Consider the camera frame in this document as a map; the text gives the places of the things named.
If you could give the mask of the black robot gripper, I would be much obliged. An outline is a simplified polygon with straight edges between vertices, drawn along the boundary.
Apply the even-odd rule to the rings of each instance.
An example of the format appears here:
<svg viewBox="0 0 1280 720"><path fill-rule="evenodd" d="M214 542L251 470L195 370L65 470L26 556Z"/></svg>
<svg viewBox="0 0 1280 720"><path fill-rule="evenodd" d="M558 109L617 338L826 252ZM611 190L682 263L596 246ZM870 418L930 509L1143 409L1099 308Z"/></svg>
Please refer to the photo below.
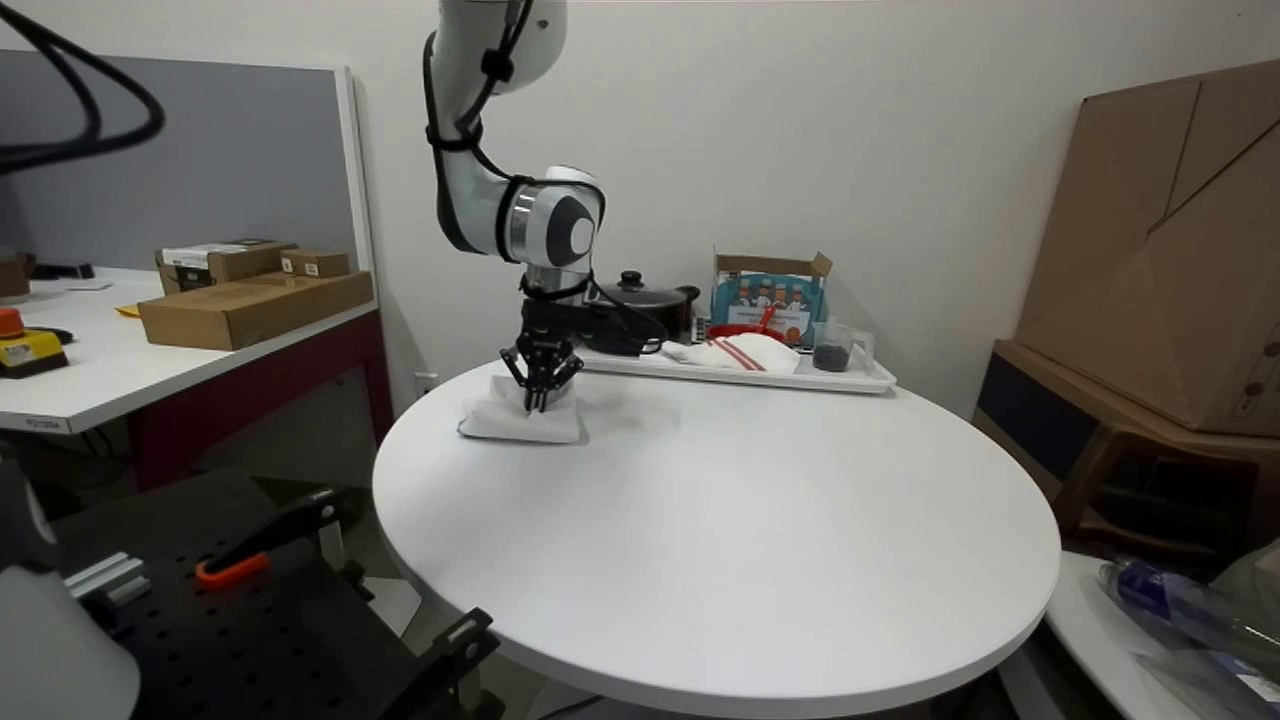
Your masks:
<svg viewBox="0 0 1280 720"><path fill-rule="evenodd" d="M526 295L521 308L521 335L501 351L511 381L523 389L523 413L553 413L570 377L584 367L577 346L589 346L596 331L592 305Z"/></svg>

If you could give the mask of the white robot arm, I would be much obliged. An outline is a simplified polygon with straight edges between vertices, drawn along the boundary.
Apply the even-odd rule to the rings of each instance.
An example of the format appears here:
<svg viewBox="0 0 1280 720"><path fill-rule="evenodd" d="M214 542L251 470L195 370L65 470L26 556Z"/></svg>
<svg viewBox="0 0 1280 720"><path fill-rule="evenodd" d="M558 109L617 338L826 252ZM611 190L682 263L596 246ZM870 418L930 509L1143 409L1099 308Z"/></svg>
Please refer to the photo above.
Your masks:
<svg viewBox="0 0 1280 720"><path fill-rule="evenodd" d="M422 139L437 225L452 246L521 263L521 335L501 351L521 409L547 413L584 367L577 344L602 326L589 308L602 188L562 165L509 170L483 151L483 109L538 79L568 42L568 0L440 0L422 40Z"/></svg>

